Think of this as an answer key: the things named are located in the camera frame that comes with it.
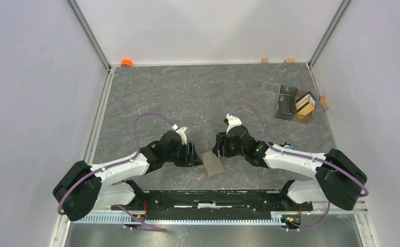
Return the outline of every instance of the small wooden block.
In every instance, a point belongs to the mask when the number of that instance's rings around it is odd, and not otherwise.
[[[295,63],[295,59],[294,58],[287,58],[287,59],[285,59],[285,63]]]
[[[325,102],[325,95],[320,96],[320,103],[323,110],[327,110],[329,108],[329,106]]]

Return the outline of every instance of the purple cable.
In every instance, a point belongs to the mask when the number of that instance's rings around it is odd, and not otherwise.
[[[125,163],[128,163],[128,162],[132,162],[134,159],[136,159],[136,157],[138,157],[138,155],[139,155],[139,149],[140,149],[140,144],[139,144],[138,135],[137,135],[137,133],[136,133],[136,125],[137,125],[138,120],[139,120],[140,118],[142,118],[142,117],[144,117],[144,116],[147,116],[147,115],[156,115],[156,116],[159,116],[159,117],[165,119],[171,126],[174,125],[174,123],[173,123],[171,120],[169,120],[169,119],[166,118],[165,116],[161,115],[160,113],[147,112],[147,113],[143,113],[143,114],[139,115],[138,118],[135,120],[135,123],[133,124],[133,136],[134,136],[134,138],[135,138],[135,142],[136,142],[136,145],[137,145],[137,149],[136,149],[135,155],[134,155],[132,158],[129,158],[129,159],[127,159],[127,160],[119,161],[119,162],[117,162],[117,163],[113,163],[113,164],[107,165],[107,166],[105,166],[105,167],[103,167],[103,168],[99,168],[99,169],[97,169],[97,170],[94,170],[94,171],[88,173],[87,175],[83,176],[83,177],[82,177],[81,179],[79,179],[77,182],[75,182],[75,183],[73,184],[73,186],[65,193],[64,197],[63,197],[63,198],[61,199],[61,201],[59,202],[59,205],[58,205],[58,214],[60,214],[60,215],[65,215],[65,212],[62,212],[62,206],[64,205],[65,200],[66,200],[67,197],[71,194],[71,192],[72,192],[74,189],[76,189],[76,188],[79,186],[79,184],[81,184],[84,180],[86,180],[87,178],[91,177],[92,175],[94,175],[94,174],[96,174],[96,173],[98,173],[98,172],[103,171],[103,169],[109,169],[109,168],[112,168],[112,167],[114,167],[114,166],[118,166],[118,165],[122,165],[122,164],[125,164]],[[123,211],[125,211],[127,214],[129,214],[129,215],[132,217],[132,219],[137,220],[138,222],[141,222],[141,221],[138,220],[135,216],[131,215],[131,214],[130,214],[127,210],[125,210],[124,208],[123,208]],[[154,227],[154,226],[151,226],[151,228],[153,228],[153,229],[154,229],[154,228],[156,228],[156,229],[162,229],[162,228],[158,228],[158,227]]]
[[[263,136],[264,142],[267,144],[267,146],[268,146],[269,148],[273,149],[273,150],[276,151],[276,152],[279,152],[279,153],[282,152],[282,150],[277,149],[277,148],[273,147],[270,143],[268,143],[267,138],[266,138],[266,135],[265,135],[265,126],[264,126],[264,123],[262,122],[261,115],[259,114],[258,110],[256,110],[256,109],[254,108],[254,106],[252,106],[252,105],[250,105],[250,104],[248,104],[248,103],[240,104],[240,105],[237,106],[235,109],[233,109],[233,110],[229,113],[229,115],[233,115],[233,113],[234,113],[236,110],[238,110],[239,108],[241,108],[241,107],[244,106],[244,105],[247,106],[247,107],[250,107],[250,108],[253,110],[254,114],[256,114],[256,116],[258,117],[259,122],[260,122],[261,127],[262,127],[262,136]],[[295,157],[306,158],[306,159],[308,159],[308,160],[312,160],[312,156],[309,156],[309,155],[304,155],[304,154],[299,154],[299,153],[291,153],[291,152],[287,152],[287,151],[283,151],[282,153],[287,154],[287,155],[291,155],[291,156],[295,156]],[[365,192],[365,193],[361,194],[360,197],[366,197],[366,196],[368,196],[369,192],[368,192],[368,189],[365,187],[365,185],[363,185],[359,180],[357,180],[356,178],[354,178],[353,176],[351,176],[348,172],[346,172],[346,171],[343,170],[342,168],[340,168],[340,167],[338,167],[337,165],[332,164],[331,162],[328,162],[328,161],[326,161],[326,160],[322,160],[322,159],[320,159],[320,158],[314,158],[314,160],[315,160],[315,161],[318,161],[318,162],[322,162],[323,164],[326,164],[326,165],[332,167],[333,169],[336,169],[337,171],[339,171],[339,172],[341,172],[342,174],[344,174],[347,178],[349,178],[349,179],[351,179],[353,182],[355,182],[355,183]],[[303,227],[303,228],[299,229],[299,231],[307,230],[307,229],[310,229],[310,228],[312,228],[312,227],[316,227],[316,226],[320,225],[320,224],[327,218],[327,214],[329,213],[329,210],[330,210],[330,202],[328,202],[327,209],[326,209],[326,211],[325,211],[325,213],[324,213],[324,215],[323,215],[323,217],[321,218],[320,221],[318,221],[318,222],[317,222],[316,224],[314,224],[314,225],[307,226],[307,227]]]
[[[166,232],[167,229],[165,228],[160,228],[160,227],[155,227],[152,226],[150,224],[145,223],[144,221],[136,218],[134,215],[132,215],[129,211],[127,211],[122,205],[118,204],[116,205],[117,207],[119,207],[121,210],[123,210],[127,215],[129,215],[134,221],[141,223],[141,225],[146,225],[148,227],[150,227],[151,229],[147,229],[147,228],[132,228],[132,230],[135,231],[144,231],[144,232]]]

